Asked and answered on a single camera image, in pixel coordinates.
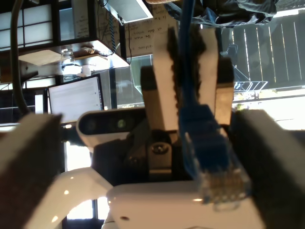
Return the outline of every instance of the screw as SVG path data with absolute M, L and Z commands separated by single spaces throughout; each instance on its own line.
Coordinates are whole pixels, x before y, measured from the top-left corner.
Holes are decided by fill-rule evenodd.
M 168 151 L 168 146 L 163 143 L 157 143 L 152 146 L 152 151 L 155 154 L 166 154 Z

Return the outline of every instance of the monitor screen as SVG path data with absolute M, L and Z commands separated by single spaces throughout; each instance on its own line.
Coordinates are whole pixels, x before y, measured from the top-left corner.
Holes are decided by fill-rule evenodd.
M 88 111 L 103 109 L 100 75 L 49 88 L 52 114 L 62 114 L 62 123 L 76 122 Z

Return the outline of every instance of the metal bracket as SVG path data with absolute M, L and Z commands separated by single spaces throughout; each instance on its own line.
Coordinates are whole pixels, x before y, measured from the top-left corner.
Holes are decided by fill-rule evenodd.
M 121 26 L 124 25 L 123 18 L 118 14 L 119 23 Z
M 149 146 L 148 168 L 150 180 L 170 180 L 172 176 L 172 146 L 156 142 Z

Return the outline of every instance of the black fabric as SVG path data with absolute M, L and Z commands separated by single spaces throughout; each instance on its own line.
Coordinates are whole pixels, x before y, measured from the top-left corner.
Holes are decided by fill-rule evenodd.
M 232 28 L 246 24 L 266 24 L 276 14 L 278 0 L 196 1 L 193 23 Z M 182 1 L 164 4 L 168 13 L 180 20 Z

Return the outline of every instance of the camera lens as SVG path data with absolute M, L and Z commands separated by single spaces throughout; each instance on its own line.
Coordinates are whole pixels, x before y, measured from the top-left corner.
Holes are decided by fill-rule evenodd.
M 86 126 L 87 131 L 89 133 L 92 133 L 92 132 L 94 132 L 95 128 L 96 128 L 95 120 L 94 119 L 89 120 L 87 123 L 87 126 Z
M 117 127 L 119 129 L 124 129 L 126 127 L 126 121 L 124 119 L 120 119 L 117 123 Z

